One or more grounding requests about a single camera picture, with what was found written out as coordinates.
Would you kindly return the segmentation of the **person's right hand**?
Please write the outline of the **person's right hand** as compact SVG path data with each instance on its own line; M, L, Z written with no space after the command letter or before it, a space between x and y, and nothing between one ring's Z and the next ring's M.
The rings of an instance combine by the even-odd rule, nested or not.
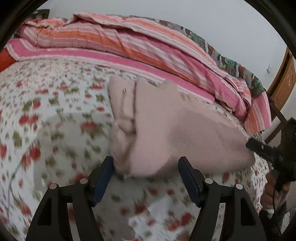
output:
M260 198L260 204L263 209L273 209L273 204L276 208L280 208L287 200L290 193L291 184L285 184L281 192L275 190L276 179L271 173L266 175L267 183L264 187L263 194Z

